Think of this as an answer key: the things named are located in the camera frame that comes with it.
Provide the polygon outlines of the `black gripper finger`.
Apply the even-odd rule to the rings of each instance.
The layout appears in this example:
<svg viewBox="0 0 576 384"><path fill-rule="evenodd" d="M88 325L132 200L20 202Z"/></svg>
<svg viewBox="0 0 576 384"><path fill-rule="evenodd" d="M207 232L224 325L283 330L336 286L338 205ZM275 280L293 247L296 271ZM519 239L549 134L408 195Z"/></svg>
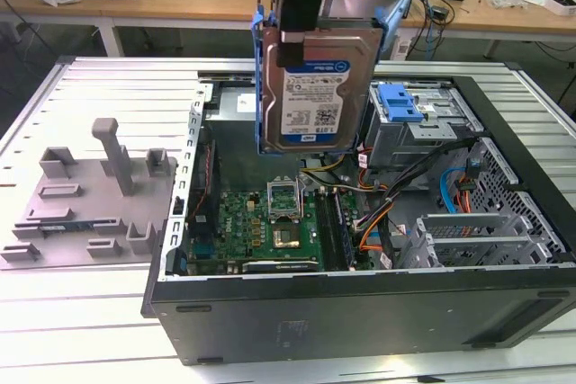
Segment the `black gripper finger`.
<svg viewBox="0 0 576 384"><path fill-rule="evenodd" d="M276 65L299 67L304 61L304 31L278 31Z"/></svg>

